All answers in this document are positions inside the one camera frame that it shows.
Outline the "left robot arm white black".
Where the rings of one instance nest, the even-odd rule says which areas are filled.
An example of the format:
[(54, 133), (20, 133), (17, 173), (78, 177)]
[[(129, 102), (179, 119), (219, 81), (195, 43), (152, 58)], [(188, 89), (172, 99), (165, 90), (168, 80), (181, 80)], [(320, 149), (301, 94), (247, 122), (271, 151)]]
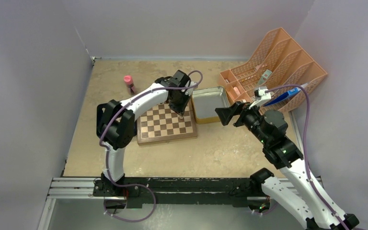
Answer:
[(105, 169), (101, 174), (105, 190), (112, 196), (123, 192), (124, 153), (136, 134), (137, 119), (152, 107), (168, 103), (169, 108), (183, 115), (193, 90), (201, 83), (177, 70), (173, 76), (160, 77), (147, 89), (122, 101), (110, 100), (97, 106), (96, 135), (105, 149)]

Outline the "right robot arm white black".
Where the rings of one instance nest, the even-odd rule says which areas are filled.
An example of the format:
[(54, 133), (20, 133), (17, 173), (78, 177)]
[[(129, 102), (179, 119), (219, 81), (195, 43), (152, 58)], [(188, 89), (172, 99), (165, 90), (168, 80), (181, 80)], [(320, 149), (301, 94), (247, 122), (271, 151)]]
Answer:
[(354, 214), (345, 213), (326, 194), (316, 178), (305, 167), (302, 152), (286, 136), (284, 116), (277, 110), (263, 115), (258, 106), (236, 102), (227, 108), (215, 109), (222, 125), (238, 115), (235, 127), (245, 126), (262, 143), (268, 161), (286, 176), (294, 193), (266, 168), (252, 174), (250, 189), (256, 195), (265, 194), (287, 210), (306, 230), (352, 230), (359, 225)]

